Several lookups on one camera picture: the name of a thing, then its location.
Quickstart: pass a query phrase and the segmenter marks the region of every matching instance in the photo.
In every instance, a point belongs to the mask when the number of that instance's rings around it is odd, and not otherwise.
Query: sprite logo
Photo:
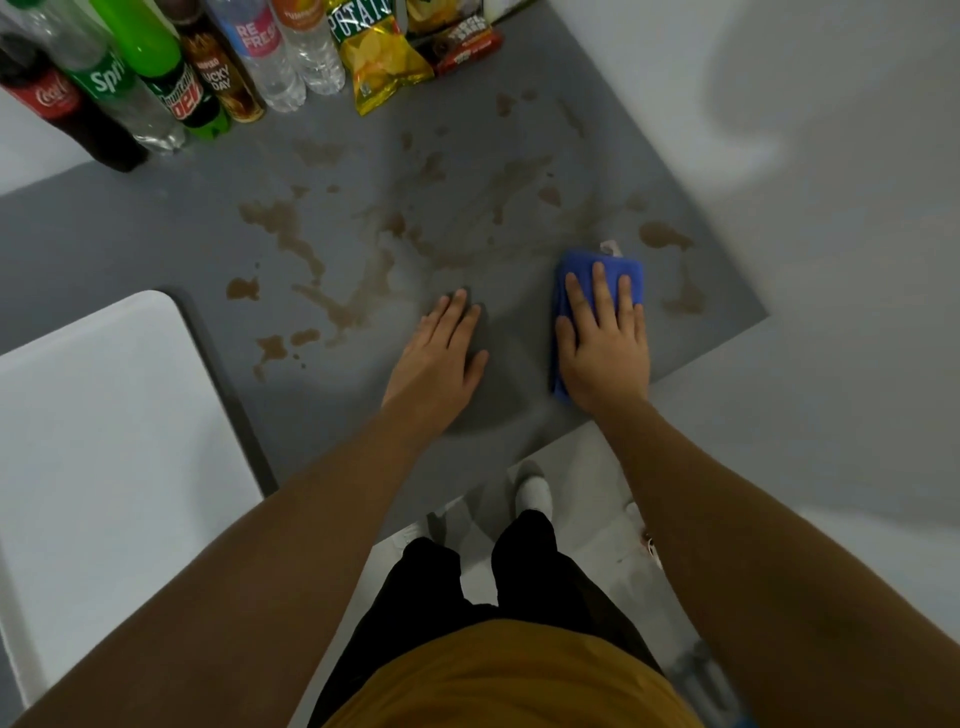
[[[136,76],[112,50],[92,68],[69,71],[70,77],[94,99],[115,99],[133,88]]]
[[[326,22],[340,44],[393,14],[390,0],[347,0],[326,17]]]

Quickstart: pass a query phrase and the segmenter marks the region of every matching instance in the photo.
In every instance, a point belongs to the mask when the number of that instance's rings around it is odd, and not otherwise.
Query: yellow chip bag
[[[433,69],[400,33],[392,0],[325,0],[326,21],[353,77],[353,100],[363,116],[402,85],[433,78]]]

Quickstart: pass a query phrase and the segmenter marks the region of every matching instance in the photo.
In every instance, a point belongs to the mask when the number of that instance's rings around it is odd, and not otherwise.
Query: left hand
[[[425,444],[443,434],[464,410],[490,359],[489,352],[481,351],[467,364],[480,306],[471,306],[464,315],[466,305],[467,291],[461,288],[452,300],[441,296],[420,319],[383,396],[383,408],[402,408]]]

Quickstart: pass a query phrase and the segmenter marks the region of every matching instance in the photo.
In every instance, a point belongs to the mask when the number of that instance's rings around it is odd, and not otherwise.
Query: soda bottle
[[[70,83],[31,40],[0,34],[0,85],[101,164],[130,172],[146,161],[147,150]]]
[[[296,111],[306,100],[306,86],[287,49],[266,0],[209,0],[230,45],[243,59],[257,90],[276,111]]]
[[[180,44],[141,0],[90,0],[120,52],[147,87],[193,134],[215,139],[230,128],[217,97],[197,78]]]
[[[160,154],[183,146],[183,126],[115,52],[108,33],[73,0],[8,2],[22,11],[25,29],[50,58],[134,139]]]
[[[330,37],[324,0],[273,0],[290,56],[307,87],[323,95],[344,87],[347,74]]]
[[[253,81],[234,62],[229,43],[198,0],[156,0],[156,6],[173,23],[184,55],[200,71],[233,120],[247,124],[263,116],[262,103],[252,92]]]

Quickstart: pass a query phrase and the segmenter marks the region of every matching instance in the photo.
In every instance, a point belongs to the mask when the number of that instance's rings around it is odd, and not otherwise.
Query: mustard yellow shirt
[[[424,644],[378,670],[329,728],[703,728],[670,684],[595,637],[509,619]]]

